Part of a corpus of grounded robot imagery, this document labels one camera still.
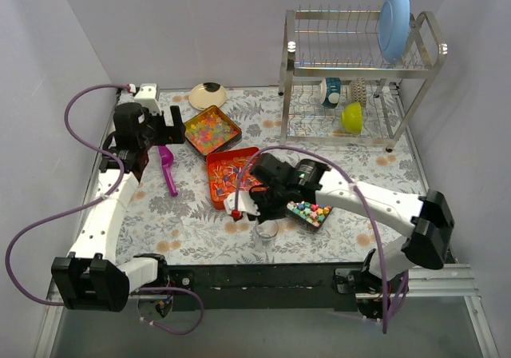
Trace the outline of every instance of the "red tray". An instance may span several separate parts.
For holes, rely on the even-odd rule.
[[[258,151],[259,148],[251,147],[211,153],[206,157],[209,192],[215,209],[224,209],[224,200],[236,191],[238,173],[247,164],[248,158]],[[261,184],[248,171],[249,169],[244,175],[240,190],[249,190],[252,186]]]

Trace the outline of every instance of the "colorful beads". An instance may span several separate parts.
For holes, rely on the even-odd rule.
[[[214,110],[196,116],[193,123],[187,124],[184,133],[203,155],[212,153],[237,134],[238,130]]]

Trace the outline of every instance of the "orange tray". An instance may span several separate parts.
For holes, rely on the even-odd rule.
[[[203,161],[210,153],[223,152],[241,141],[241,129],[217,106],[212,105],[184,123],[186,142]]]
[[[208,167],[209,192],[215,209],[224,209],[224,200],[236,191],[238,173],[247,164],[248,158],[259,148],[243,148],[227,152],[211,153],[206,157]],[[249,190],[261,183],[249,174],[249,169],[241,181],[240,190]]]

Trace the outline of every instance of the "blue plate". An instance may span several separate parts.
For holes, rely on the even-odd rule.
[[[385,61],[395,64],[405,51],[410,24],[410,0],[385,0],[378,23],[378,43]]]

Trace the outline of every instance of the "dish rack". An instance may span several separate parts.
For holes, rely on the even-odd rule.
[[[433,13],[422,12],[417,19],[410,14],[405,52],[399,63],[390,64],[378,44],[379,15],[379,8],[370,7],[309,7],[286,12],[279,79],[279,95],[283,95],[281,144],[321,141],[383,145],[392,151],[442,68],[447,44]],[[335,109],[325,108],[319,101],[319,83],[328,77],[340,78],[343,85]],[[360,135],[347,133],[340,123],[340,114],[349,103],[347,84],[356,78],[365,78],[367,91]],[[406,110],[387,87],[403,79],[419,80]]]

